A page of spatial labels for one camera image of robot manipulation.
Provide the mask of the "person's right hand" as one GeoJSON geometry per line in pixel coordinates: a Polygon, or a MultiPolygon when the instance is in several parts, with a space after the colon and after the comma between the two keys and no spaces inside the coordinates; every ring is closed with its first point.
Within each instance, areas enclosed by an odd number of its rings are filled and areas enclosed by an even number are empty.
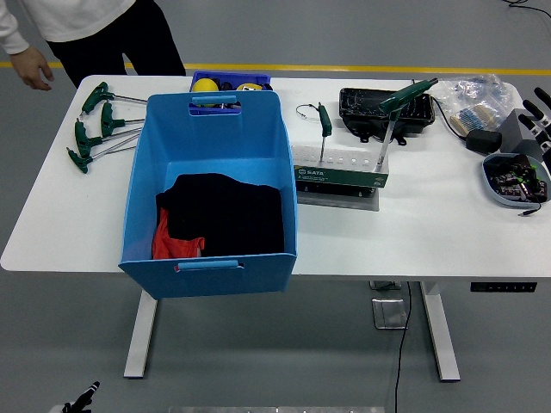
{"type": "Polygon", "coordinates": [[[53,72],[43,54],[33,46],[10,54],[10,62],[25,85],[34,90],[49,91],[54,81],[53,72]]]}

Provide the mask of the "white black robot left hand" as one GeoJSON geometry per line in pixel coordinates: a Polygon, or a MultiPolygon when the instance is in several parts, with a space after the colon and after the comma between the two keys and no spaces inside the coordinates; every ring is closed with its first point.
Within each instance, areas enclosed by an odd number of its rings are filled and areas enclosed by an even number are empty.
{"type": "Polygon", "coordinates": [[[93,382],[75,401],[63,405],[54,405],[49,413],[86,413],[91,412],[92,398],[100,387],[100,382],[93,382]]]}

